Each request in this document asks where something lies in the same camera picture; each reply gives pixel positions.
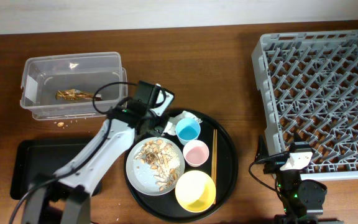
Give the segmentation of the blue cup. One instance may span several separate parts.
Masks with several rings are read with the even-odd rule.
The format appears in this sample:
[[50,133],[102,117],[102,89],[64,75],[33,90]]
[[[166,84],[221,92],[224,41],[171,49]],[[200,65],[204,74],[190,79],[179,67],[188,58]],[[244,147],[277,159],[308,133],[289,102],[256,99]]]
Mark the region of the blue cup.
[[189,141],[198,139],[201,132],[201,126],[195,119],[184,118],[176,124],[175,132],[180,143],[185,145]]

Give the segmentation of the pink cup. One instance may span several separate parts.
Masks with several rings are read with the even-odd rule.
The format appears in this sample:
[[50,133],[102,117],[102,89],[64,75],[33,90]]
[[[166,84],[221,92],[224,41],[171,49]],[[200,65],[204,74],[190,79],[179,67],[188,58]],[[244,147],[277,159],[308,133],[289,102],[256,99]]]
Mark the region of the pink cup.
[[191,140],[183,148],[183,157],[192,167],[199,167],[209,158],[208,146],[200,140]]

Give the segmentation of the wooden chopstick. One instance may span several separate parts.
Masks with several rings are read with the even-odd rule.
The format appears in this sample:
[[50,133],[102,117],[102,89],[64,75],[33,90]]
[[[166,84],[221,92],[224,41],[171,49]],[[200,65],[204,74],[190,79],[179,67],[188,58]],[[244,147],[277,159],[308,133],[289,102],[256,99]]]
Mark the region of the wooden chopstick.
[[216,136],[216,170],[217,170],[217,141],[218,141],[218,130],[217,130],[217,136]]
[[215,183],[216,180],[216,136],[217,130],[213,130],[213,149],[212,149],[212,161],[211,161],[211,178]]

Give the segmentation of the gold snack wrapper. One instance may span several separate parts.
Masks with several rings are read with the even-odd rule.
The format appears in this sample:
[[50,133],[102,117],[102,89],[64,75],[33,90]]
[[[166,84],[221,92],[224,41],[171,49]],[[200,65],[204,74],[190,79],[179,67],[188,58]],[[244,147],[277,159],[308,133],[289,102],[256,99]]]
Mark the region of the gold snack wrapper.
[[92,100],[95,99],[96,101],[102,100],[101,94],[94,94],[85,91],[80,91],[77,89],[70,89],[70,90],[58,90],[55,95],[56,100]]

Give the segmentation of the white tissue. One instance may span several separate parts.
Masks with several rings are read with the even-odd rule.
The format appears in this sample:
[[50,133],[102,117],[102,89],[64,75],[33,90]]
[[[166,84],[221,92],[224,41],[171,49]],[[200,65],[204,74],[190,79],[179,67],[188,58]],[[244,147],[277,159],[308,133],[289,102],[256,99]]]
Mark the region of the white tissue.
[[163,134],[169,134],[171,136],[176,136],[176,125],[179,121],[185,118],[191,118],[195,120],[198,124],[202,123],[202,119],[198,118],[193,113],[190,113],[189,111],[182,111],[179,115],[176,115],[175,117],[170,116],[168,119],[168,123],[163,130]]

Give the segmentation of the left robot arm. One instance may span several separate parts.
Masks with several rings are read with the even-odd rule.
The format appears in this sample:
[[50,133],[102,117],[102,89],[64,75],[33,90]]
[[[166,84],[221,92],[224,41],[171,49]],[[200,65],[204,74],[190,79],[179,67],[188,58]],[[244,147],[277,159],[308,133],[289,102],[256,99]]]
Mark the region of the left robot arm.
[[97,135],[52,176],[38,175],[21,198],[22,223],[90,223],[90,199],[115,160],[145,133],[159,136],[174,97],[155,100],[126,97],[106,111]]

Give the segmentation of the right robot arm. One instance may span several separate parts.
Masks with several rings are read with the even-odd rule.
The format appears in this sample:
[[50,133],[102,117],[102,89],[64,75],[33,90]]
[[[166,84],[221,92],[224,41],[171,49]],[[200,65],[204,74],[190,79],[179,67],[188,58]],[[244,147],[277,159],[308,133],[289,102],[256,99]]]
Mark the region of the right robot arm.
[[315,180],[303,180],[300,171],[309,166],[313,150],[295,133],[289,150],[269,155],[263,136],[259,136],[258,148],[252,166],[262,164],[264,174],[275,175],[273,187],[254,179],[274,191],[283,204],[284,214],[275,215],[274,224],[318,223],[323,214],[327,187]]

